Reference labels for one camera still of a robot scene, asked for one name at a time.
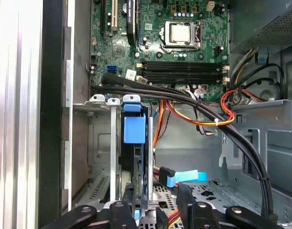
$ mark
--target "zip tie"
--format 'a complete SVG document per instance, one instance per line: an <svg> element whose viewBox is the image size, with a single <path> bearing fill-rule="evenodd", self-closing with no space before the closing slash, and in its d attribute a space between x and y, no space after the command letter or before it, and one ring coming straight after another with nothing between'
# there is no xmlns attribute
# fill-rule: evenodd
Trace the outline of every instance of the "zip tie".
<svg viewBox="0 0 292 229"><path fill-rule="evenodd" d="M214 119L214 122L216 123L216 126L219 125L219 120L217 118Z"/></svg>

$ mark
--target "blue clip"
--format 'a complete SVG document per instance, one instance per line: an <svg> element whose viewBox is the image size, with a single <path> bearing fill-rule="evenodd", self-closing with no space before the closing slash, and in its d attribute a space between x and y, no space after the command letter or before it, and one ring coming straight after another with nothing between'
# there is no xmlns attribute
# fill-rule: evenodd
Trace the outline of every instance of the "blue clip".
<svg viewBox="0 0 292 229"><path fill-rule="evenodd" d="M141 214L140 214L140 210L135 209L135 212L134 212L134 218L135 218L135 219L139 219L140 216L141 216Z"/></svg>
<svg viewBox="0 0 292 229"><path fill-rule="evenodd" d="M125 117L123 141L129 144L145 144L146 142L146 116Z"/></svg>
<svg viewBox="0 0 292 229"><path fill-rule="evenodd" d="M140 103L125 103L123 106L124 112L141 112L141 104Z"/></svg>

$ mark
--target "green circuit board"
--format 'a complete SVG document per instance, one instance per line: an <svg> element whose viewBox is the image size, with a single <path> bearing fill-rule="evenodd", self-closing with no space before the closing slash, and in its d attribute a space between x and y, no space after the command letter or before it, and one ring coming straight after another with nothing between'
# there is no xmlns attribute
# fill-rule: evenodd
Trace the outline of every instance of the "green circuit board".
<svg viewBox="0 0 292 229"><path fill-rule="evenodd" d="M213 11L206 10L208 0L167 0L167 7L164 8L163 0L141 0L139 2L139 34L140 43L147 38L144 44L132 47L125 35L127 18L122 13L126 0L118 0L118 28L108 29L102 35L101 26L101 1L93 0L92 22L91 22L91 62L96 59L96 72L91 74L91 82L100 84L101 76L106 73L106 66L109 64L117 66L116 74L125 77L128 69L138 70L137 64L141 59L150 61L175 61L175 62L207 62L207 63L228 63L228 14L227 12L216 15ZM216 0L216 5L222 4L223 0ZM112 0L106 0L105 14L112 12ZM171 53L162 51L160 31L166 21L196 22L201 25L201 46L196 51L179 50ZM223 50L217 56L216 47ZM208 85L208 100L211 96L220 96L223 91L221 85Z"/></svg>

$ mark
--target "cable tie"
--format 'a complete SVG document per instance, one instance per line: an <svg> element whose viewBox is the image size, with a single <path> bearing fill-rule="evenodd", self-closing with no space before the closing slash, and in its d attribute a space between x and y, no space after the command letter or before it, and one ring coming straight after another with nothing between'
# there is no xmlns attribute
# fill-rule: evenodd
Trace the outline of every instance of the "cable tie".
<svg viewBox="0 0 292 229"><path fill-rule="evenodd" d="M270 178L269 178L269 177L264 177L264 178L259 178L258 180L259 180L259 181L269 181Z"/></svg>
<svg viewBox="0 0 292 229"><path fill-rule="evenodd" d="M216 123L216 126L219 125L219 120L217 118L214 119L214 122Z"/></svg>

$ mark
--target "motherboard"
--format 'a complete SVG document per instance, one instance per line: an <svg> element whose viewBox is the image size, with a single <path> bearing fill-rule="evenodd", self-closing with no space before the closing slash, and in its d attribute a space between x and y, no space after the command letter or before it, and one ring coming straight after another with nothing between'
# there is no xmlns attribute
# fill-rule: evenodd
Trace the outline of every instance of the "motherboard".
<svg viewBox="0 0 292 229"><path fill-rule="evenodd" d="M223 93L225 0L92 0L91 83L111 72L142 83L189 82L207 101Z"/></svg>

